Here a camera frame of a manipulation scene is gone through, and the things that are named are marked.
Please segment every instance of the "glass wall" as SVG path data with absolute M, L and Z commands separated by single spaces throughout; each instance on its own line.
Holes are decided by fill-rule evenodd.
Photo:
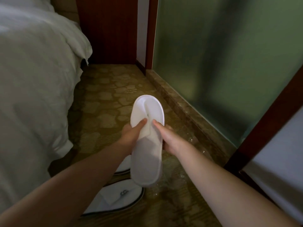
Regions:
M 159 0 L 153 69 L 239 146 L 303 63 L 303 0 Z

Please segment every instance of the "white duvet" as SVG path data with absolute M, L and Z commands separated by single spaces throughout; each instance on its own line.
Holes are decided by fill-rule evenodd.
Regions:
M 72 147 L 67 113 L 92 48 L 70 20 L 0 5 L 0 213 Z

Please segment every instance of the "person's left arm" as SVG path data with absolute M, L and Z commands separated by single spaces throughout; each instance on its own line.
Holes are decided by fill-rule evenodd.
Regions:
M 76 220 L 131 154 L 145 124 L 146 119 L 134 128 L 124 127 L 117 142 L 36 188 L 0 215 L 0 226 L 66 226 Z

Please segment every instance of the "floral carpet pattern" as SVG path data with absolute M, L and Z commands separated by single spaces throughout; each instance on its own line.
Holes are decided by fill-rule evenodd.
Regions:
M 122 127 L 130 121 L 134 101 L 145 94 L 161 102 L 165 123 L 211 159 L 135 65 L 89 65 L 75 88 L 68 114 L 69 138 L 74 147 L 66 157 L 51 164 L 50 173 L 54 175 L 118 140 Z M 164 151 L 162 159 L 160 182 L 147 188 L 135 206 L 117 213 L 81 217 L 74 226 L 221 226 L 178 160 Z M 113 176 L 109 183 L 129 177 Z

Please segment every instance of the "wooden cabinet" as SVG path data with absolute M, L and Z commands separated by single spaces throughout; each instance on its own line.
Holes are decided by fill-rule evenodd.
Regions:
M 76 0 L 91 63 L 135 64 L 138 0 Z

